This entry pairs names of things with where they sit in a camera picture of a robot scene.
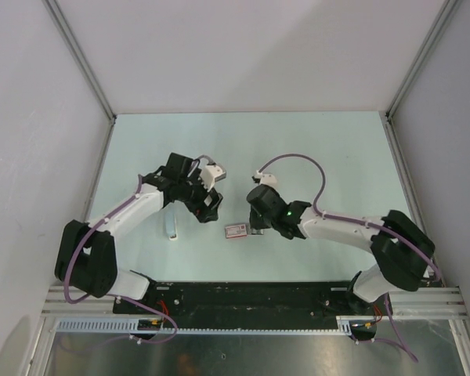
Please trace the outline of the red staple box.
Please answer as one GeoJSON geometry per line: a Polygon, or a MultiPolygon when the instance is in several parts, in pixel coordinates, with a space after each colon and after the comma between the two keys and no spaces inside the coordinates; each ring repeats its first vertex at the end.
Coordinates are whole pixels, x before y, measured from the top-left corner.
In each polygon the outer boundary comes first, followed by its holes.
{"type": "Polygon", "coordinates": [[[226,239],[237,239],[248,235],[248,226],[245,223],[228,225],[225,227],[226,239]]]}

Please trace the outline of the light blue stapler cover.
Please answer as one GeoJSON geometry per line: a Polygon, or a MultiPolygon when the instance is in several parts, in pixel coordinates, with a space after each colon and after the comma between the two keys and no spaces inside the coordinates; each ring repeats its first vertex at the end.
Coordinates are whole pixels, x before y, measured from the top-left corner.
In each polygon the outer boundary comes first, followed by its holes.
{"type": "Polygon", "coordinates": [[[176,240],[178,237],[174,211],[167,211],[164,215],[164,229],[169,240],[176,240]]]}

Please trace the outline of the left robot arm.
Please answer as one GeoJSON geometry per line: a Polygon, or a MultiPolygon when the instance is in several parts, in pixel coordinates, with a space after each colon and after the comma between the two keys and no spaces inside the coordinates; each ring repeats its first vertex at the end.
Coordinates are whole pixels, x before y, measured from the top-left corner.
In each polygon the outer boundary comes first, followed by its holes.
{"type": "Polygon", "coordinates": [[[216,221],[223,196],[215,184],[225,177],[224,167],[210,157],[172,153],[166,164],[139,176],[135,192],[115,208],[88,222],[66,224],[54,270],[66,301],[78,303],[70,296],[75,287],[83,298],[126,297],[139,312],[152,311],[157,293],[149,289],[148,277],[118,265],[118,241],[175,202],[183,203],[200,223],[216,221]]]}

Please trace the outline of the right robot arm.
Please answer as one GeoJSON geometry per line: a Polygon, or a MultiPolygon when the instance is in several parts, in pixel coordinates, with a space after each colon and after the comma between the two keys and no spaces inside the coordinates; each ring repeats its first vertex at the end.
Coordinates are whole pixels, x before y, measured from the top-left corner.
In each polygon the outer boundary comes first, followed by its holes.
{"type": "Polygon", "coordinates": [[[258,230],[272,229],[288,240],[330,240],[373,255],[375,264],[359,271],[344,292],[342,303],[352,313],[364,314],[387,293],[417,291],[432,264],[435,245],[401,211],[365,219],[319,214],[308,202],[285,202],[265,184],[252,189],[246,200],[249,222],[258,230]]]}

